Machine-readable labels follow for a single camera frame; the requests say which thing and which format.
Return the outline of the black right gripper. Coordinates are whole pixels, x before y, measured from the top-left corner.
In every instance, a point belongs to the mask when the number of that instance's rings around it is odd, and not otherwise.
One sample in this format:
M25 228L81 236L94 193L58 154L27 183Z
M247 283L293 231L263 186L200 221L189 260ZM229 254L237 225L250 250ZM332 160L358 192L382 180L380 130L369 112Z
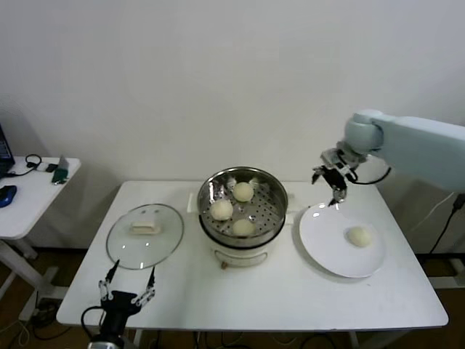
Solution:
M315 184L320 177L323 177L332 189L332 198L328 206L334 206L345 201L347 197L346 180L349 182L357 182L358 180L358 176L352 168L349 168L346 174L342 174L338 169L329 168L326 165L315 167L312 170L312 184Z

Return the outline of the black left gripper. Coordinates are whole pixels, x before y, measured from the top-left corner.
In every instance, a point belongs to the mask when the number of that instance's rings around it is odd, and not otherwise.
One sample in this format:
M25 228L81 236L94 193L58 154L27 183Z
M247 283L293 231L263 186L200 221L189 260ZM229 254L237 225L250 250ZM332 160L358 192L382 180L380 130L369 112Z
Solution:
M137 294L121 291L111 291L110 284L118 269L120 260L107 272L105 279L98 283L101 307L105 317L100 328L104 337L121 336L126 328L129 317L140 312L141 306L148 304L155 296L155 266L153 266L145 291Z

